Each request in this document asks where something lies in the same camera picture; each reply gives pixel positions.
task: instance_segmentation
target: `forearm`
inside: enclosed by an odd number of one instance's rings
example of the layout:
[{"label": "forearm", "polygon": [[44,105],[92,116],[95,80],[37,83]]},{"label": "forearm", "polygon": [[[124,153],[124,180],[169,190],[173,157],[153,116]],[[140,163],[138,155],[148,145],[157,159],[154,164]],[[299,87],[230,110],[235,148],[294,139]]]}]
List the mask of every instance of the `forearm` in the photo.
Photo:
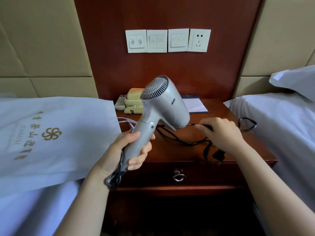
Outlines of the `forearm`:
[{"label": "forearm", "polygon": [[54,236],[100,235],[109,192],[103,183],[106,177],[93,167]]},{"label": "forearm", "polygon": [[315,214],[248,145],[234,155],[271,233],[315,235]]}]

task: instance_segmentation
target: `beige telephone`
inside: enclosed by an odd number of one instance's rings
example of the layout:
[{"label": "beige telephone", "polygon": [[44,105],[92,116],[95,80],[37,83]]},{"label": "beige telephone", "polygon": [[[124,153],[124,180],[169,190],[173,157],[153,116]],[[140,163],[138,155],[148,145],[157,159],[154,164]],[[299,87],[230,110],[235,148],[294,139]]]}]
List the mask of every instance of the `beige telephone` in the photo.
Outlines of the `beige telephone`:
[{"label": "beige telephone", "polygon": [[129,90],[127,97],[125,98],[125,113],[126,114],[143,114],[143,104],[140,99],[141,93],[144,89],[132,88]]}]

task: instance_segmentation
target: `white pillow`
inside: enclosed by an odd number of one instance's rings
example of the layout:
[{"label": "white pillow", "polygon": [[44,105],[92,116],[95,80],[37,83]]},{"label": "white pillow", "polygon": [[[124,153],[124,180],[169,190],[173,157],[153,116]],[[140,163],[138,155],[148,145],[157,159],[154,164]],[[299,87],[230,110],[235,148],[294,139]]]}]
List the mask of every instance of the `white pillow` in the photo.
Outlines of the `white pillow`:
[{"label": "white pillow", "polygon": [[315,102],[315,65],[273,73],[269,83],[292,89]]}]

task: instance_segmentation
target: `switch plate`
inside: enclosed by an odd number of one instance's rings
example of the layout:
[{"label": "switch plate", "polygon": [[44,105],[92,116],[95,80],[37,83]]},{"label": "switch plate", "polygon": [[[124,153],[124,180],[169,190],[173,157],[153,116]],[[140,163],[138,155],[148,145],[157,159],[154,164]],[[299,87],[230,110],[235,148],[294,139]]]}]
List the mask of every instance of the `switch plate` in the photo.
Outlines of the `switch plate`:
[{"label": "switch plate", "polygon": [[128,53],[147,53],[147,30],[126,30]]},{"label": "switch plate", "polygon": [[168,51],[180,52],[188,50],[189,28],[168,30]]},{"label": "switch plate", "polygon": [[190,29],[188,51],[207,52],[211,30]]},{"label": "switch plate", "polygon": [[147,30],[147,40],[148,53],[167,52],[167,30]]}]

